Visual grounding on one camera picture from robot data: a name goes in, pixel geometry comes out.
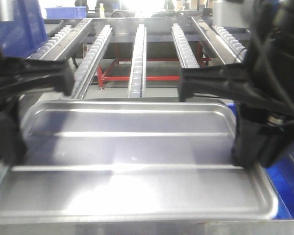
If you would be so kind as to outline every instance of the blue container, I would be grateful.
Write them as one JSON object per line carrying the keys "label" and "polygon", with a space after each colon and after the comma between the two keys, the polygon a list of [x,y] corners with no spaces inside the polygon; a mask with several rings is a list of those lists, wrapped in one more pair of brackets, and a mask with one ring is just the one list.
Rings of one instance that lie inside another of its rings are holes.
{"label": "blue container", "polygon": [[48,19],[86,18],[86,6],[46,8]]}
{"label": "blue container", "polygon": [[0,22],[0,45],[5,56],[26,58],[48,39],[37,0],[14,0],[14,21]]}

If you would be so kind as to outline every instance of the cable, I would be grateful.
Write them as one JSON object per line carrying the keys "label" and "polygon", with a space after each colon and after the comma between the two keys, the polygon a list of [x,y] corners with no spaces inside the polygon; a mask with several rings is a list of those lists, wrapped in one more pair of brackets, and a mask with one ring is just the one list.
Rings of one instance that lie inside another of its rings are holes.
{"label": "cable", "polygon": [[233,61],[233,64],[237,61],[237,59],[239,58],[240,54],[241,54],[244,50],[246,50],[245,47],[244,47],[243,49],[241,49],[240,52],[236,55],[236,57],[235,57],[235,59],[234,59],[234,61]]}
{"label": "cable", "polygon": [[268,79],[272,85],[272,88],[274,88],[275,92],[278,94],[280,99],[282,101],[284,101],[284,103],[289,107],[290,111],[294,115],[294,103],[291,100],[291,98],[289,97],[289,95],[286,93],[284,88],[281,86],[279,80],[277,79],[256,30],[254,30],[254,29],[252,30],[251,36],[252,36],[253,42],[254,42],[261,58],[263,59],[264,65],[266,67]]}

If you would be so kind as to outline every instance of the red metal frame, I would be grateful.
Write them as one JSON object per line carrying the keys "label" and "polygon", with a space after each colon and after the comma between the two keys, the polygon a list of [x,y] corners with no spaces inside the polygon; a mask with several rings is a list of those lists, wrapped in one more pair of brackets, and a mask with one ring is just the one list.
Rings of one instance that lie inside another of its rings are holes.
{"label": "red metal frame", "polygon": [[[103,88],[105,81],[128,81],[129,76],[108,76],[109,73],[113,70],[115,65],[119,64],[120,61],[127,62],[132,61],[131,59],[127,58],[119,58],[119,45],[116,45],[116,55],[117,59],[115,59],[110,66],[106,69],[104,73],[102,73],[101,66],[98,67],[98,84],[100,88]],[[197,54],[196,54],[197,61],[200,66],[206,66],[204,61],[210,61],[209,58],[203,58],[203,51],[202,45],[198,42],[197,45]],[[147,61],[178,61],[177,58],[149,58]],[[177,81],[179,80],[179,76],[172,75],[172,76],[148,76],[146,77],[147,81]]]}

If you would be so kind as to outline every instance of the aluminum tray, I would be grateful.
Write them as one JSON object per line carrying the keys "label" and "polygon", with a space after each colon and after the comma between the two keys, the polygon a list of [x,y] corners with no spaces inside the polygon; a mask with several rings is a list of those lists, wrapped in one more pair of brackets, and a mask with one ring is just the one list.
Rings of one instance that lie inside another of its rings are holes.
{"label": "aluminum tray", "polygon": [[0,181],[0,223],[270,219],[262,168],[233,165],[216,103],[48,101],[26,114],[27,162]]}

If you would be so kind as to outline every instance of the screw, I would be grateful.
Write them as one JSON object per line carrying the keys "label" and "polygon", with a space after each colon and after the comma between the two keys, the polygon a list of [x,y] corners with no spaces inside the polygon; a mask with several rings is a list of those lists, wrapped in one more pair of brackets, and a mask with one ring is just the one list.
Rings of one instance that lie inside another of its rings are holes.
{"label": "screw", "polygon": [[267,123],[271,126],[280,126],[284,123],[284,116],[278,114],[270,114]]}

